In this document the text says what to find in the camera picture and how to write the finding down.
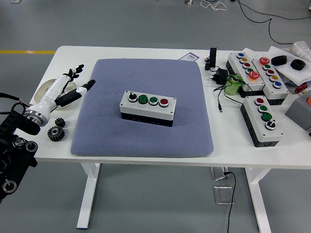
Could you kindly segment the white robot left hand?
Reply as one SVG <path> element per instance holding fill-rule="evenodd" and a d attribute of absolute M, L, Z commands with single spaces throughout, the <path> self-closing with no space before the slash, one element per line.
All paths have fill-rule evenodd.
<path fill-rule="evenodd" d="M 90 80 L 86 84 L 63 94 L 67 85 L 75 78 L 79 77 L 79 73 L 83 71 L 84 65 L 81 64 L 74 69 L 70 69 L 67 73 L 59 76 L 52 85 L 47 89 L 46 93 L 40 99 L 40 102 L 27 108 L 26 113 L 36 112 L 38 115 L 47 116 L 57 106 L 64 107 L 86 94 L 87 91 L 95 84 L 95 80 Z"/>

